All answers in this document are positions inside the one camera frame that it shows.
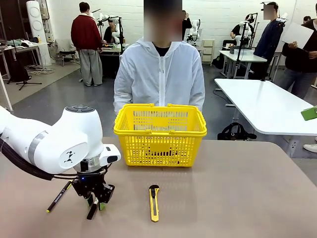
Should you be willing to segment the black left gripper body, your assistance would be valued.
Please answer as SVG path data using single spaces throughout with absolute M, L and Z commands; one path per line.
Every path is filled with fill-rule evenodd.
M 109 202 L 115 186 L 105 181 L 107 168 L 102 168 L 92 173 L 77 173 L 77 178 L 72 181 L 72 186 L 79 196 L 85 199 L 93 193 L 99 202 Z

